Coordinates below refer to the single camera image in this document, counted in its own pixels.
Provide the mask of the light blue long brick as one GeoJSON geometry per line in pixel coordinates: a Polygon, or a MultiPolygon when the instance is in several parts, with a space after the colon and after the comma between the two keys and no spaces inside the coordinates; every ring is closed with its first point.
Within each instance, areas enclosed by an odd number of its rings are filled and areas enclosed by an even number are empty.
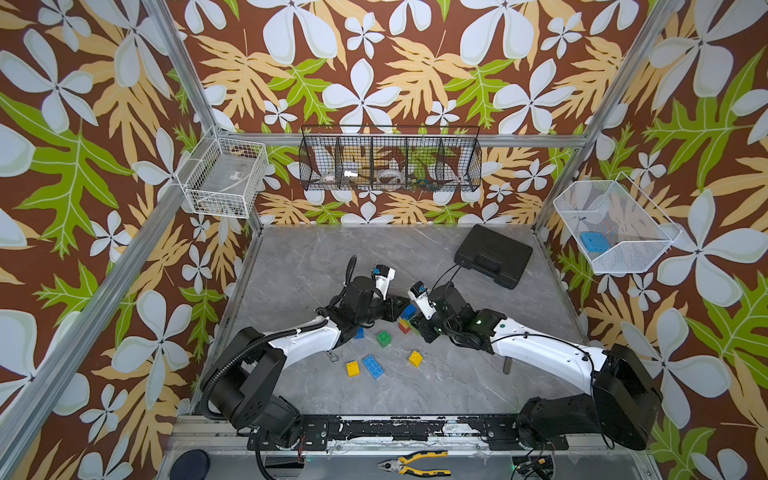
{"type": "Polygon", "coordinates": [[[367,355],[362,359],[366,370],[374,379],[379,379],[384,375],[384,369],[373,355],[367,355]]]}

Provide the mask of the dark blue long brick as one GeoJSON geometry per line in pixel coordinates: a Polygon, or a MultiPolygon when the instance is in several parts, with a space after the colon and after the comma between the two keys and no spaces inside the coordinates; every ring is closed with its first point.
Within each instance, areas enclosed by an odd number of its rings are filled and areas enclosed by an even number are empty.
{"type": "Polygon", "coordinates": [[[414,316],[419,313],[419,310],[414,305],[408,305],[400,315],[400,318],[405,321],[410,321],[414,316]]]}

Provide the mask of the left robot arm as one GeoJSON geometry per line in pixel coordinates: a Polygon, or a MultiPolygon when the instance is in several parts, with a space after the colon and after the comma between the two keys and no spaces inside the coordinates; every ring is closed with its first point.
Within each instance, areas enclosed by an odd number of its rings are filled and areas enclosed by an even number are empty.
{"type": "Polygon", "coordinates": [[[198,406],[205,418],[237,430],[253,428],[281,448],[299,441],[301,413],[274,394],[283,370],[335,350],[378,320],[396,321],[409,305],[406,297],[389,293],[393,268],[379,264],[369,276],[355,277],[356,262],[350,258],[341,291],[310,322],[267,334],[246,327],[235,335],[200,383],[198,406]]]}

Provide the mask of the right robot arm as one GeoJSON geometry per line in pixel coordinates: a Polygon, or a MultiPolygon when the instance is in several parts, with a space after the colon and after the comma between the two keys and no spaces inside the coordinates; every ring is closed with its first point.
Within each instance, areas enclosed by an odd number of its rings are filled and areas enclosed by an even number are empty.
{"type": "Polygon", "coordinates": [[[607,443],[644,450],[663,396],[629,348],[579,345],[529,328],[491,309],[474,309],[453,283],[429,291],[422,282],[408,292],[421,316],[425,341],[447,336],[456,346],[537,367],[578,388],[557,399],[534,397],[518,412],[515,428],[530,447],[567,435],[599,434],[607,443]]]}

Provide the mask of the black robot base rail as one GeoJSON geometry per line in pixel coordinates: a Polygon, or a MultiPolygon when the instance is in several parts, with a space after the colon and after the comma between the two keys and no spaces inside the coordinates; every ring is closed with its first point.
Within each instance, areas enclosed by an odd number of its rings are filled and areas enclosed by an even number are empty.
{"type": "Polygon", "coordinates": [[[262,438],[252,432],[247,448],[261,451],[326,452],[353,442],[376,445],[435,445],[473,440],[490,451],[532,448],[536,444],[520,433],[514,414],[463,415],[305,415],[282,437],[262,438]]]}

